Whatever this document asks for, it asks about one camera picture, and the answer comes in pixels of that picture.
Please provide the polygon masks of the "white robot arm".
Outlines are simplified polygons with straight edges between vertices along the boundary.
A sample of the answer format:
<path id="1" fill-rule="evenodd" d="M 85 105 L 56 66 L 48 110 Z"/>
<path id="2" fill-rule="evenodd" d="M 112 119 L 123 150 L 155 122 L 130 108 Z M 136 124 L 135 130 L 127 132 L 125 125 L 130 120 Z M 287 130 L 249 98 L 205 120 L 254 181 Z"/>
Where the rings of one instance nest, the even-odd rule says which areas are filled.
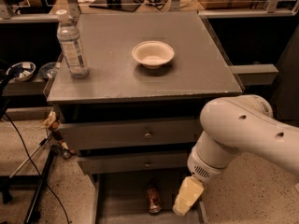
<path id="1" fill-rule="evenodd" d="M 173 211 L 184 216 L 204 191 L 246 151 L 299 175 L 299 128 L 273 119 L 271 105 L 258 95 L 221 97 L 204 105 L 203 129 L 187 160 L 190 175 L 179 188 Z"/>

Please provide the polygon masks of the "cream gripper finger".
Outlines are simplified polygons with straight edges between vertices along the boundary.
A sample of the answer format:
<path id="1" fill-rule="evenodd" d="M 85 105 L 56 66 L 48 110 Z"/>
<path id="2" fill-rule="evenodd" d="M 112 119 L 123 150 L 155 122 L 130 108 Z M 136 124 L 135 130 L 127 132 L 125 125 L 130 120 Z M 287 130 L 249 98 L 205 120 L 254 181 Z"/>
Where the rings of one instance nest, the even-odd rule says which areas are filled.
<path id="1" fill-rule="evenodd" d="M 173 211 L 179 216 L 185 216 L 189 211 L 189 206 L 182 200 L 175 200 Z"/>

